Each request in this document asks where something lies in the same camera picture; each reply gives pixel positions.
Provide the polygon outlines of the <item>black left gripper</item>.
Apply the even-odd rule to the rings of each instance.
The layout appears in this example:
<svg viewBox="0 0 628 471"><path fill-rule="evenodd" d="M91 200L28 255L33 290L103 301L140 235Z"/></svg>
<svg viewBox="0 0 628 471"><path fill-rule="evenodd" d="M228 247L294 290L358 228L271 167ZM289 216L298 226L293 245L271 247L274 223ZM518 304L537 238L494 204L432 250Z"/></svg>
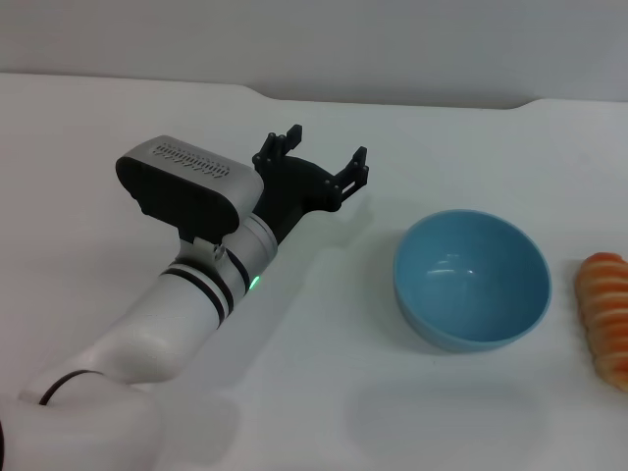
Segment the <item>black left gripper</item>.
<svg viewBox="0 0 628 471"><path fill-rule="evenodd" d="M264 189L253 213L281 243L309 212L336 212L368 181L367 148L360 146L334 176L314 163L287 156L302 139L302 125L285 134L270 132L252 157Z"/></svg>

